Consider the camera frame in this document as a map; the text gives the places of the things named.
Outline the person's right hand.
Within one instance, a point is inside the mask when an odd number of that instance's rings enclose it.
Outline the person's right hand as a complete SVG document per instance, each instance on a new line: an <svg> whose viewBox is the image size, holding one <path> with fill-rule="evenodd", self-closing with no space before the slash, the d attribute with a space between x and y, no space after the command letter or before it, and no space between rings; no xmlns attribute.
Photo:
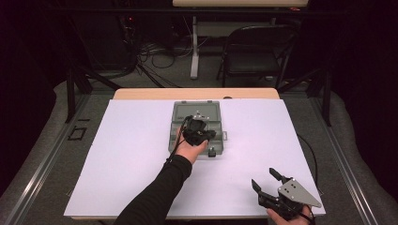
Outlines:
<svg viewBox="0 0 398 225"><path fill-rule="evenodd" d="M305 217L298 216L290 220L285 220L283 217L278 215L274 210L267 208L266 212L268 216L277 224L277 225L310 225L310 221ZM311 218L311 208L309 206L303 206L302 212L308 218Z"/></svg>

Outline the white table cover sheet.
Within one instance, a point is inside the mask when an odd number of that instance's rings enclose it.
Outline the white table cover sheet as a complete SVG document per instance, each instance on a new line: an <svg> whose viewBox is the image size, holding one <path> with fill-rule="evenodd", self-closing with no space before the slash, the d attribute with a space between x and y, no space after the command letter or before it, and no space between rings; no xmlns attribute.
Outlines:
<svg viewBox="0 0 398 225"><path fill-rule="evenodd" d="M199 157L174 200L169 218L263 218L252 188L276 195L280 182L299 181L319 195L296 131L280 99L223 99L227 140L221 155ZM168 158L171 100L113 100L91 144L65 214L115 218L157 176Z"/></svg>

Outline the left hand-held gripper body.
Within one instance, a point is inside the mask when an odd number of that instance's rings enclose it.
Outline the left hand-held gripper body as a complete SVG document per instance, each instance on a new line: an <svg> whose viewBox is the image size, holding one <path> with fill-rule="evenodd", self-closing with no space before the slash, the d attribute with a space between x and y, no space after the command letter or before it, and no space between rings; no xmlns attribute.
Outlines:
<svg viewBox="0 0 398 225"><path fill-rule="evenodd" d="M203 141L214 139L217 132L207 128L208 120L195 118L193 115L185 118L185 124L182 128L182 135L185 141L192 145L199 145Z"/></svg>

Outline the grey translucent compartment box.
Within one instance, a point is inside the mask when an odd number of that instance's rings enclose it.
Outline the grey translucent compartment box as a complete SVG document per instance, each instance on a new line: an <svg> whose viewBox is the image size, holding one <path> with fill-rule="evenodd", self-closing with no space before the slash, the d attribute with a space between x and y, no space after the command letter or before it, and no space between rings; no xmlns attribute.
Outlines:
<svg viewBox="0 0 398 225"><path fill-rule="evenodd" d="M207 119L207 128L217 132L214 139L208 141L208 149L203 155L210 158L219 156L223 152L223 142L226 139L226 133L222 130L221 107L219 101L177 101L174 104L171 131L169 139L169 152L172 153L175 148L177 130L185 124L185 118L193 115L195 118Z"/></svg>

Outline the black metal frame stand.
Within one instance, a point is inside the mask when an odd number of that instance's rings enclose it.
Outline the black metal frame stand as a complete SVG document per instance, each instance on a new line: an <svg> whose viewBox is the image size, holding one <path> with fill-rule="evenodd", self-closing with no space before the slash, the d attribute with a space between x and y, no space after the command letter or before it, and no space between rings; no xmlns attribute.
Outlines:
<svg viewBox="0 0 398 225"><path fill-rule="evenodd" d="M299 84L308 81L309 85L305 91L309 98L322 97L321 116L328 127L330 122L330 102L331 102L331 73L326 68L316 68L287 84L278 87L279 93L284 93Z"/></svg>
<svg viewBox="0 0 398 225"><path fill-rule="evenodd" d="M67 99L68 99L68 117L66 122L69 123L76 113L75 88L78 88L84 95L90 95L93 87L89 82L89 78L99 81L102 84L118 90L120 85L99 75L92 69L84 66L73 66L67 76Z"/></svg>

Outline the person's left hand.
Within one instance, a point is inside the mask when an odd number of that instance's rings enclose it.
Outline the person's left hand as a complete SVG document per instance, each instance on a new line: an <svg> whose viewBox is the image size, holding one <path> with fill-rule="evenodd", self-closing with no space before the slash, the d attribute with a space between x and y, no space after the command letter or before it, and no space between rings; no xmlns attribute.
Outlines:
<svg viewBox="0 0 398 225"><path fill-rule="evenodd" d="M208 140L204 140L199 145L192 146L185 141L183 135L180 135L175 143L175 154L184 157L193 164L198 156L207 149L207 145Z"/></svg>

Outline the white table leg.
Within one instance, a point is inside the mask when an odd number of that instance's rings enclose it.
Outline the white table leg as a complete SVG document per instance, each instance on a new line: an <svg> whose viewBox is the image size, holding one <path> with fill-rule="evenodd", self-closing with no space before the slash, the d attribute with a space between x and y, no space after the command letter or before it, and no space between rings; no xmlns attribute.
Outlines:
<svg viewBox="0 0 398 225"><path fill-rule="evenodd" d="M196 17L192 18L192 58L191 58L191 75L192 80L198 78L199 68L199 52L198 52L198 36L197 36L197 20Z"/></svg>

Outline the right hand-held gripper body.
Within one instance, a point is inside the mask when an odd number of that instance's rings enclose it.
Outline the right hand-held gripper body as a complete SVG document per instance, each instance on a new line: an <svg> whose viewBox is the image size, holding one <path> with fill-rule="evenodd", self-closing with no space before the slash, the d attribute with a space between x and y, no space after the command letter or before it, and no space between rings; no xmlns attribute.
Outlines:
<svg viewBox="0 0 398 225"><path fill-rule="evenodd" d="M277 188L278 196L274 197L257 187L257 200L260 206L272 209L284 219L297 216L309 219L302 213L305 206L321 208L322 203L305 189L295 178L288 179Z"/></svg>

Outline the black folding chair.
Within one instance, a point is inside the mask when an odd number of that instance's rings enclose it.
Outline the black folding chair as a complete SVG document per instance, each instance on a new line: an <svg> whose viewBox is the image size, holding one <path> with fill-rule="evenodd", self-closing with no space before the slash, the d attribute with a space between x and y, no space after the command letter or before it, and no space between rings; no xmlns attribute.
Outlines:
<svg viewBox="0 0 398 225"><path fill-rule="evenodd" d="M290 54L299 36L292 25L251 25L238 28L226 39L216 79L275 78L278 88L283 80Z"/></svg>

